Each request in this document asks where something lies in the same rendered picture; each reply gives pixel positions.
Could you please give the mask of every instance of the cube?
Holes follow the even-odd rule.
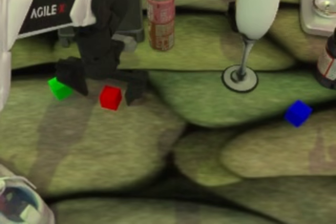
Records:
[[[295,127],[300,127],[310,116],[313,109],[298,100],[293,103],[285,114],[285,119]]]
[[[56,77],[50,79],[48,81],[48,85],[53,95],[59,101],[64,100],[65,98],[68,98],[70,95],[72,95],[72,88],[59,82]]]
[[[117,110],[121,99],[121,89],[112,86],[105,86],[99,96],[100,106],[108,110]]]

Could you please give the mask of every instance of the white goblet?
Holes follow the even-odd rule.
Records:
[[[257,40],[271,27],[280,0],[237,0],[236,23],[243,38],[244,51],[240,65],[233,65],[222,73],[226,87],[237,92],[249,92],[258,84],[257,74],[246,66],[248,55]]]

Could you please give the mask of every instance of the white device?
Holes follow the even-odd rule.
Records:
[[[94,23],[91,0],[0,0],[0,112],[11,88],[10,50],[16,39]]]
[[[336,27],[336,0],[300,0],[300,22],[307,34],[331,36]]]

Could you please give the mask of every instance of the red letter x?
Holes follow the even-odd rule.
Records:
[[[58,13],[65,12],[65,4],[59,4],[58,6]]]

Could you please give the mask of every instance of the red cube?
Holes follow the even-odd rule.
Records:
[[[121,99],[121,89],[111,86],[105,86],[99,96],[100,106],[109,110],[117,110]]]

